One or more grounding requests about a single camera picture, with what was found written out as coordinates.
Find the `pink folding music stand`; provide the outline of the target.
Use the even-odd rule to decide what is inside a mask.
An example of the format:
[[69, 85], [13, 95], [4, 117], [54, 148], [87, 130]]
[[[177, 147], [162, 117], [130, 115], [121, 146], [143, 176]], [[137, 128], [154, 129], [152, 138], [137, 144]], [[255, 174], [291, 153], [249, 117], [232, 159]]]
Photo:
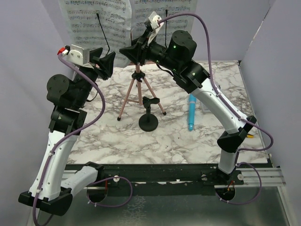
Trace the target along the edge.
[[157, 91], [160, 97], [166, 98], [170, 93], [168, 88], [172, 89], [172, 93], [184, 92], [172, 80], [168, 71], [162, 67], [158, 68], [154, 62], [147, 62], [143, 67], [130, 64], [124, 68], [116, 68], [114, 71], [118, 73], [120, 84], [123, 85], [120, 88], [123, 96], [120, 96], [118, 121], [121, 120], [126, 104], [143, 105], [143, 95], [150, 94], [151, 98], [155, 98], [155, 91]]

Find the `white paper sheet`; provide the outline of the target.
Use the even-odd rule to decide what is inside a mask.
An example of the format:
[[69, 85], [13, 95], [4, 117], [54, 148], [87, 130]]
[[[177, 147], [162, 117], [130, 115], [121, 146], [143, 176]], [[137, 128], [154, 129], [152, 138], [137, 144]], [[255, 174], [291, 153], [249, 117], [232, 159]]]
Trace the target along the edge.
[[131, 42], [132, 8], [128, 0], [60, 0], [70, 44], [115, 52], [114, 67], [130, 61], [119, 50]]

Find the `black microphone desk stand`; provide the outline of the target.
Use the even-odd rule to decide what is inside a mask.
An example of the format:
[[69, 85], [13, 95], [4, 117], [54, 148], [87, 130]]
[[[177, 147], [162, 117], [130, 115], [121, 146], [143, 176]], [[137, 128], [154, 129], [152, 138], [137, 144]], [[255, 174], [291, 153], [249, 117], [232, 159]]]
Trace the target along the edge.
[[143, 97], [143, 106], [146, 109], [146, 114], [142, 115], [139, 119], [139, 127], [146, 132], [154, 131], [158, 126], [158, 119], [155, 115], [151, 114], [151, 104], [159, 104], [160, 99], [157, 97], [148, 98]]

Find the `blue plastic recorder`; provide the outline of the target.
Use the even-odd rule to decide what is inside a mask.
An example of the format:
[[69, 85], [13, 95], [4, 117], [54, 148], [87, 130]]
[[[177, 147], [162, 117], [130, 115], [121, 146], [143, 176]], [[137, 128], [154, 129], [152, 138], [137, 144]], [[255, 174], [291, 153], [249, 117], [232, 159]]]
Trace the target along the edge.
[[197, 99], [192, 94], [189, 95], [189, 112], [188, 112], [188, 130], [189, 131], [193, 131], [193, 128], [194, 128], [196, 100]]

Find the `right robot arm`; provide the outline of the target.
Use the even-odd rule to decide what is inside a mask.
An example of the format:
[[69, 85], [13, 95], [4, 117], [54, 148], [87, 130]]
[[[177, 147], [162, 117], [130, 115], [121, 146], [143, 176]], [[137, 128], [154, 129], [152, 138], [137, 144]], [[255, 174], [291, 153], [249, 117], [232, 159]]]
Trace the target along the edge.
[[188, 32], [175, 31], [167, 48], [150, 41], [150, 36], [146, 31], [130, 47], [121, 48], [120, 53], [136, 65], [153, 61], [170, 70], [176, 84], [196, 97], [220, 121], [225, 131], [217, 140], [222, 151], [216, 179], [227, 184], [233, 179], [237, 149], [257, 122], [256, 118], [240, 112], [224, 94], [217, 94], [219, 89], [211, 84], [209, 73], [192, 60], [197, 44]]

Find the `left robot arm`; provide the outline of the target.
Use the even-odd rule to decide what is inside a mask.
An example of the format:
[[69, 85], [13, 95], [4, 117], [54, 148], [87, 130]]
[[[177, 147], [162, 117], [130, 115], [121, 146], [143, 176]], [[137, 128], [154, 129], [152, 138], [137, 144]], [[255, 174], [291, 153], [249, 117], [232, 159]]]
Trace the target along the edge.
[[68, 156], [80, 132], [87, 127], [83, 110], [98, 78], [113, 74], [115, 52], [102, 56], [102, 48], [87, 50], [71, 45], [63, 47], [58, 57], [76, 73], [74, 79], [53, 75], [47, 82], [47, 100], [54, 104], [49, 124], [48, 144], [39, 172], [19, 202], [52, 215], [62, 216], [74, 196], [89, 184], [103, 182], [102, 165], [88, 162], [66, 181], [62, 180]]

